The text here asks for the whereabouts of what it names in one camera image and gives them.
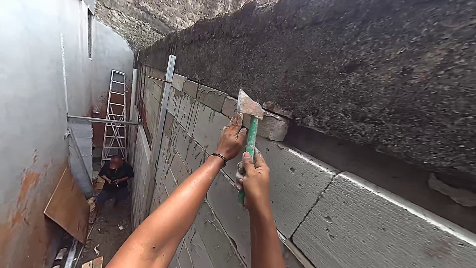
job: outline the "forearm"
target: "forearm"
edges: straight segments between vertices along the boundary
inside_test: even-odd
[[[132,233],[108,267],[166,267],[222,166],[221,158],[209,157]]]
[[[271,207],[249,212],[251,225],[251,267],[284,268],[278,233]]]

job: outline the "man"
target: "man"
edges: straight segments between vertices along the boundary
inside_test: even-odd
[[[99,176],[105,180],[101,192],[96,197],[96,211],[89,223],[93,223],[101,206],[109,199],[114,198],[114,206],[119,201],[127,198],[127,180],[134,177],[134,170],[131,165],[124,163],[119,155],[114,155],[111,160],[104,163],[99,171]]]
[[[124,242],[107,268],[166,268],[180,241],[192,226],[213,180],[227,160],[235,158],[246,140],[243,115],[223,128],[217,150],[150,214]],[[246,175],[238,180],[245,189],[249,211],[252,268],[285,268],[269,198],[269,168],[259,151],[253,163],[243,154]]]

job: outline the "hand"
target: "hand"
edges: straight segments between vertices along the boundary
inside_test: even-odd
[[[238,179],[235,187],[245,188],[245,206],[250,213],[271,211],[269,198],[269,167],[261,152],[255,148],[255,163],[248,152],[243,153],[243,167],[246,175]]]
[[[246,128],[241,128],[243,114],[233,116],[230,123],[223,127],[220,139],[218,140],[217,154],[221,154],[227,160],[237,156],[245,144]]]

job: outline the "green hammer handle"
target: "green hammer handle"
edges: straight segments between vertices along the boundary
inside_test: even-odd
[[[248,130],[248,141],[246,142],[246,151],[250,154],[251,160],[255,159],[255,144],[256,144],[256,134],[258,133],[258,121],[259,119],[256,116],[251,117],[251,123],[249,124]],[[238,193],[238,202],[241,205],[245,203],[245,189],[241,189]]]

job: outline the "hammer head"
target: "hammer head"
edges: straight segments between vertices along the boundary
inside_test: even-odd
[[[259,103],[253,101],[243,90],[238,93],[238,113],[246,113],[254,115],[259,119],[263,119],[264,111]]]

